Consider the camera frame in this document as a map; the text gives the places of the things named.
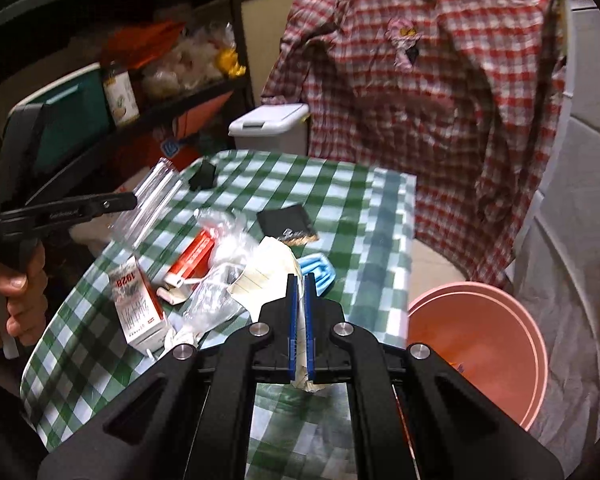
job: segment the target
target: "pink bucket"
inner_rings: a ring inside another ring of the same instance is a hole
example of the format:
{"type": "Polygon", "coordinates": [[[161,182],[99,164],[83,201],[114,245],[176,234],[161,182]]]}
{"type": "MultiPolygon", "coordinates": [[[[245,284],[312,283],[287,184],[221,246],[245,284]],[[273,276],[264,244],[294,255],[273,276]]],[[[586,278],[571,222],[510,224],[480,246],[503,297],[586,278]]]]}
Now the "pink bucket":
{"type": "Polygon", "coordinates": [[[506,292],[449,283],[409,306],[408,343],[426,343],[528,430],[546,391],[548,360],[529,313],[506,292]]]}

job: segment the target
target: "black shelf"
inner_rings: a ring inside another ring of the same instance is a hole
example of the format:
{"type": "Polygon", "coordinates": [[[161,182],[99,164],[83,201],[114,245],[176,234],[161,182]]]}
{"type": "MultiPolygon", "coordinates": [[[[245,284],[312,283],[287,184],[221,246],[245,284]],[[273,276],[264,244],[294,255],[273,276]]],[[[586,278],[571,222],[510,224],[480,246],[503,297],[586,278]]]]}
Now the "black shelf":
{"type": "Polygon", "coordinates": [[[143,112],[134,122],[113,130],[95,145],[84,150],[69,164],[40,187],[31,201],[35,203],[58,200],[65,196],[94,170],[104,164],[114,151],[134,137],[149,133],[156,126],[169,123],[184,112],[219,97],[227,92],[245,89],[250,84],[247,76],[224,80],[209,85],[193,94],[178,96],[143,112]]]}
{"type": "Polygon", "coordinates": [[[0,83],[101,22],[151,21],[155,9],[215,0],[19,0],[0,11],[0,83]]]}

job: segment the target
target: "green checkered tablecloth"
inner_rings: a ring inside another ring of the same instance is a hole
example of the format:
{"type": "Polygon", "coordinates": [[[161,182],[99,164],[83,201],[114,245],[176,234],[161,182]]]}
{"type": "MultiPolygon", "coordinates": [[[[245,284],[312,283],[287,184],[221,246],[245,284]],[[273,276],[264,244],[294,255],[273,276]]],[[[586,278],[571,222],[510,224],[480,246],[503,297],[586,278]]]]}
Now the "green checkered tablecloth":
{"type": "MultiPolygon", "coordinates": [[[[196,208],[240,210],[250,233],[261,239],[258,211],[301,203],[320,239],[294,248],[296,256],[327,254],[336,269],[327,297],[340,302],[348,320],[380,341],[405,345],[414,176],[264,152],[222,152],[211,162],[218,168],[217,187],[193,193],[183,186],[141,243],[140,264],[151,280],[159,282],[192,241],[198,230],[192,220],[196,208]]],[[[199,163],[183,172],[185,180],[199,163]]],[[[126,345],[107,299],[106,272],[128,256],[120,245],[109,244],[62,304],[24,371],[20,394],[49,450],[151,365],[126,345]]],[[[165,310],[179,327],[178,311],[169,305],[165,310]]],[[[244,312],[211,332],[203,346],[220,344],[248,322],[244,312]]],[[[355,474],[352,448],[343,385],[316,394],[290,385],[258,386],[247,478],[346,478],[355,474]]]]}

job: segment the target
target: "metal bolt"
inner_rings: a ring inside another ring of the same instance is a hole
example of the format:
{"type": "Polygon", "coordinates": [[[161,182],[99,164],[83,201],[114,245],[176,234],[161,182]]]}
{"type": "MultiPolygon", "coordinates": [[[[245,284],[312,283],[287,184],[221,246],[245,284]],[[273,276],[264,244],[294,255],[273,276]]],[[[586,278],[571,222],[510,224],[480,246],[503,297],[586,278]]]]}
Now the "metal bolt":
{"type": "Polygon", "coordinates": [[[336,323],[333,325],[333,331],[338,335],[346,337],[353,334],[353,325],[351,323],[336,323]]]}
{"type": "Polygon", "coordinates": [[[269,325],[266,323],[254,323],[249,327],[249,332],[256,337],[261,337],[269,333],[269,325]]]}
{"type": "Polygon", "coordinates": [[[429,349],[429,347],[421,343],[416,343],[415,345],[413,345],[409,352],[411,352],[411,355],[414,356],[416,359],[426,359],[431,355],[431,350],[429,349]]]}
{"type": "Polygon", "coordinates": [[[193,355],[193,346],[191,345],[177,345],[173,348],[173,356],[178,361],[186,361],[193,355]]]}

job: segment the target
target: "yellow object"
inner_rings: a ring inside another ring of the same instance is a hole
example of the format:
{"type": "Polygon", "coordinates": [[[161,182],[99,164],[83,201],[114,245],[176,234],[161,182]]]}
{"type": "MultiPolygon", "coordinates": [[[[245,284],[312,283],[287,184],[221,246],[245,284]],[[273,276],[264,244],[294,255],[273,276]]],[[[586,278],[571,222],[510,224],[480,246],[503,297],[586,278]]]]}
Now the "yellow object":
{"type": "Polygon", "coordinates": [[[230,78],[240,77],[247,69],[238,63],[238,53],[234,48],[224,48],[216,56],[216,68],[230,78]]]}
{"type": "Polygon", "coordinates": [[[413,27],[411,27],[411,28],[402,27],[400,29],[400,35],[402,37],[405,37],[405,36],[409,36],[409,37],[415,36],[416,35],[416,29],[413,28],[413,27]]]}

